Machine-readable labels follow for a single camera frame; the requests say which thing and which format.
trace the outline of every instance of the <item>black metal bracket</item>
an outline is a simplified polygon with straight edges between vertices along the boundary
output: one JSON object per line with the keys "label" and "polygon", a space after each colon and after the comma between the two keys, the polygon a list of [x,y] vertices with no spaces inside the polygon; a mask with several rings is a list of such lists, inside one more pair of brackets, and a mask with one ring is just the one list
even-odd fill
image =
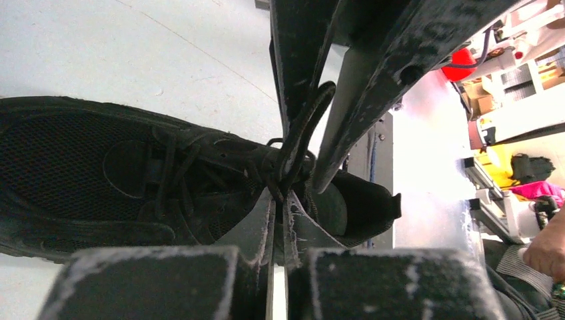
{"label": "black metal bracket", "polygon": [[314,174],[325,190],[357,140],[425,73],[516,0],[271,1],[285,134],[310,107],[330,44],[348,45]]}
{"label": "black metal bracket", "polygon": [[[39,319],[272,319],[275,207],[265,189],[213,246],[80,251]],[[468,254],[346,250],[294,193],[282,214],[288,319],[504,319]]]}

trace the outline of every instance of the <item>finger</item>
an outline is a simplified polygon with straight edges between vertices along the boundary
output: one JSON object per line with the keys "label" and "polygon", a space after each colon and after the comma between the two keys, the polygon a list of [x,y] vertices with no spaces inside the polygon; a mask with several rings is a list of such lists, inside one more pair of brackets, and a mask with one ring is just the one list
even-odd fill
{"label": "finger", "polygon": [[543,260],[539,259],[538,261],[540,268],[537,270],[545,275],[553,277],[553,270],[556,268],[556,259],[554,257],[545,256],[543,257]]}
{"label": "finger", "polygon": [[565,281],[565,261],[555,260],[551,265],[551,275],[555,283],[562,283]]}
{"label": "finger", "polygon": [[539,271],[539,262],[531,249],[527,249],[526,252],[524,252],[524,263],[533,270]]}

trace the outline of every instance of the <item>shoe tongue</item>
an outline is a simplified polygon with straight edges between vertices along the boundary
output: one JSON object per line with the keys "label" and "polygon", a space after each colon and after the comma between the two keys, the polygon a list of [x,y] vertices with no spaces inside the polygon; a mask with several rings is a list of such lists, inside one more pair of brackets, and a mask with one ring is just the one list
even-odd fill
{"label": "shoe tongue", "polygon": [[151,159],[151,146],[142,141],[122,141],[106,153],[103,172],[106,180],[124,195],[141,199],[147,183],[158,183],[162,160]]}

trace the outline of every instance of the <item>black sneaker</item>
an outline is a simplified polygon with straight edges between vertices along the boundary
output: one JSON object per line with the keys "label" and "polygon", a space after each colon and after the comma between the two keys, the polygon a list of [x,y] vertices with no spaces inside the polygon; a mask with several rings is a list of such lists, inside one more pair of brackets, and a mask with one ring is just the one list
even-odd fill
{"label": "black sneaker", "polygon": [[[0,252],[64,261],[88,247],[210,245],[253,208],[277,150],[113,103],[0,99]],[[328,228],[348,246],[400,216],[381,186],[347,173],[333,184],[308,199],[342,199],[316,216],[340,221]]]}

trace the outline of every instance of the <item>human hand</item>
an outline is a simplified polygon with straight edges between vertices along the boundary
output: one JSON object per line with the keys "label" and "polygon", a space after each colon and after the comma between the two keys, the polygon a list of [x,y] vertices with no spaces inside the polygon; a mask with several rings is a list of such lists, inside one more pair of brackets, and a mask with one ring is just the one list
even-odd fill
{"label": "human hand", "polygon": [[552,219],[524,252],[523,260],[555,283],[565,281],[565,219]]}

